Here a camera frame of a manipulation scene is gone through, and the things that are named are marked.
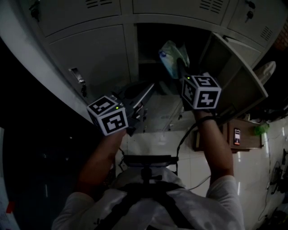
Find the black cable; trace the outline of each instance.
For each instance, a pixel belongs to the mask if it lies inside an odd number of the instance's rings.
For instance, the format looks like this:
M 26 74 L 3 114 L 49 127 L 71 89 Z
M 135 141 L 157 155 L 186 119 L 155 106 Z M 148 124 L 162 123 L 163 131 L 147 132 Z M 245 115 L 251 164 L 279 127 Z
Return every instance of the black cable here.
M 177 157 L 179 155 L 179 150 L 180 150 L 180 146 L 183 144 L 184 140 L 186 139 L 186 137 L 189 135 L 189 133 L 192 131 L 192 129 L 194 129 L 196 126 L 198 126 L 199 124 L 203 123 L 204 121 L 206 120 L 216 120 L 216 117 L 215 116 L 206 116 L 206 117 L 203 117 L 201 119 L 199 119 L 197 122 L 195 122 L 191 128 L 187 131 L 187 133 L 184 135 L 184 137 L 181 139 L 178 147 L 177 147 Z
M 176 162 L 176 176 L 178 176 L 178 162 Z
M 119 148 L 119 150 L 121 151 L 121 153 L 122 153 L 123 156 L 122 156 L 122 159 L 121 159 L 120 163 L 118 164 L 118 166 L 120 167 L 120 169 L 121 169 L 122 172 L 123 172 L 124 170 L 123 170 L 121 164 L 123 163 L 123 160 L 124 160 L 124 151 L 123 151 L 121 148 Z
M 269 140 L 274 140 L 274 139 L 276 139 L 277 137 L 275 137 L 275 138 L 268 138 L 268 136 L 267 136 L 267 145 L 268 145 L 268 152 L 269 152 L 269 177 L 271 177 L 271 153 L 270 153 L 270 146 L 269 146 Z M 275 163 L 275 166 L 274 166 L 274 168 L 276 167 L 276 164 L 277 164 L 277 162 L 278 162 L 278 164 L 279 164 L 279 166 L 280 166 L 280 162 L 279 161 L 276 161 L 276 163 Z M 264 206 L 264 208 L 263 208 L 263 211 L 261 212 L 261 214 L 259 215 L 259 217 L 258 217 L 258 221 L 261 221 L 264 217 L 266 217 L 266 215 L 265 216 L 262 216 L 261 217 L 261 215 L 263 214 L 263 212 L 265 211 L 265 209 L 266 209 L 266 206 L 267 206 L 267 196 L 268 196 L 268 194 L 269 194 L 269 188 L 267 189 L 267 193 L 266 193 L 266 197 L 265 197 L 265 206 Z
M 260 213 L 259 217 L 258 217 L 258 221 L 261 221 L 265 216 L 262 216 L 263 212 L 265 211 L 266 207 L 267 207 L 267 196 L 268 196 L 268 193 L 269 193 L 269 189 L 267 189 L 267 193 L 266 193 L 266 197 L 265 197 L 265 207 L 263 209 L 263 211 Z
M 192 189 L 188 189 L 188 190 L 193 190 L 193 189 L 198 188 L 199 186 L 201 186 L 202 184 L 204 184 L 204 182 L 205 182 L 206 180 L 208 180 L 210 177 L 211 177 L 211 175 L 208 176 L 204 181 L 202 181 L 202 182 L 201 182 L 200 184 L 198 184 L 196 187 L 194 187 L 194 188 L 192 188 Z
M 279 168 L 281 168 L 280 162 L 279 162 L 279 161 L 276 161 L 276 163 L 275 163 L 275 165 L 274 165 L 274 168 L 273 168 L 273 170 L 272 170 L 272 175 L 275 173 L 275 169 L 277 168 L 277 167 L 276 167 L 277 163 L 278 163 L 278 165 L 279 165 Z M 278 180 L 278 178 L 277 178 L 276 181 L 274 181 L 274 182 L 271 181 L 271 182 L 270 182 L 270 185 L 274 185 L 274 184 L 277 182 L 277 180 Z
M 124 151 L 121 148 L 119 148 L 119 150 L 122 152 L 122 155 L 124 156 Z

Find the tile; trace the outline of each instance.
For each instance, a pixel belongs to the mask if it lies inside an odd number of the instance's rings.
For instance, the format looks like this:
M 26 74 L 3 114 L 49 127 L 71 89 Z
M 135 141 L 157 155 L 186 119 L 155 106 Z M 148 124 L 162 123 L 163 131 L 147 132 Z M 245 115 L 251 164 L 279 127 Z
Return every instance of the tile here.
M 135 155 L 176 155 L 177 146 L 184 136 L 185 131 L 166 133 L 144 133 L 133 137 L 126 136 L 121 148 L 125 153 Z M 271 195 L 274 186 L 267 190 L 267 184 L 273 180 L 275 164 L 282 162 L 283 148 L 288 149 L 288 118 L 270 123 L 267 134 L 262 135 L 261 149 L 249 152 L 233 154 L 234 176 L 236 179 L 239 199 L 243 209 L 245 229 L 255 230 L 264 221 L 258 221 L 258 217 L 267 206 L 262 216 L 271 215 L 274 209 L 282 203 L 284 195 L 276 192 Z M 203 152 L 195 152 L 191 149 L 191 136 L 188 136 L 180 149 L 178 162 L 178 175 L 186 188 L 199 185 L 207 176 L 210 169 Z M 116 155 L 118 162 L 122 159 L 121 152 Z M 206 196 L 210 179 L 191 192 Z
M 190 159 L 178 161 L 178 177 L 187 189 L 191 187 Z

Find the locker lock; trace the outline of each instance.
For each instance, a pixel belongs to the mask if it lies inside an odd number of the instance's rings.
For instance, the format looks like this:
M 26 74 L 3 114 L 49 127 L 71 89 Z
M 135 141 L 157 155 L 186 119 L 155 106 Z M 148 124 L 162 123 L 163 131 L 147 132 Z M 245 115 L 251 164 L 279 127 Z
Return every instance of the locker lock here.
M 255 3 L 254 2 L 252 2 L 252 1 L 245 1 L 248 5 L 249 5 L 249 7 L 250 7 L 250 10 L 248 11 L 248 13 L 247 13 L 247 18 L 246 18 L 246 21 L 245 21 L 245 23 L 246 22 L 248 22 L 248 20 L 249 19 L 252 19 L 253 18 L 253 16 L 254 16 L 254 12 L 255 12 L 255 8 L 256 8 L 256 6 L 255 6 Z
M 250 11 L 248 11 L 248 13 L 247 13 L 247 19 L 246 19 L 246 22 L 249 20 L 249 19 L 252 19 L 253 18 L 253 16 L 254 16 L 254 14 L 253 14 L 253 12 L 250 10 Z
M 36 0 L 29 8 L 31 17 L 35 18 L 37 22 L 39 22 L 39 14 L 40 14 L 39 9 L 38 9 L 39 4 L 40 4 L 40 1 Z
M 87 87 L 85 84 L 85 80 L 82 78 L 79 70 L 77 68 L 71 68 L 69 69 L 69 71 L 74 75 L 74 77 L 77 79 L 78 83 L 80 83 L 82 85 L 81 88 L 81 93 L 83 97 L 87 97 Z

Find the mobile phone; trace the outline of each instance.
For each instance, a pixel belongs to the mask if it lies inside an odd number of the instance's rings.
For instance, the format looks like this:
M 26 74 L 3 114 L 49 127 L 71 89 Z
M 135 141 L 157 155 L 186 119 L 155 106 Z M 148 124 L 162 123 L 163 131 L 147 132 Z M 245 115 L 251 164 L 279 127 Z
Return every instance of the mobile phone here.
M 240 145 L 240 129 L 234 129 L 234 144 L 239 146 Z

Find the locker handle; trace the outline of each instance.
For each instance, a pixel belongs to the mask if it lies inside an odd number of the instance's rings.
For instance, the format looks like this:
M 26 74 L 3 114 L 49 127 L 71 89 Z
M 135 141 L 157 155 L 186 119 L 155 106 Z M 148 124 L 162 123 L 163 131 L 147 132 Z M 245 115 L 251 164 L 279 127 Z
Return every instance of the locker handle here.
M 69 71 L 72 72 L 72 74 L 76 77 L 79 83 L 85 83 L 85 80 L 82 78 L 77 68 L 71 68 L 69 69 Z

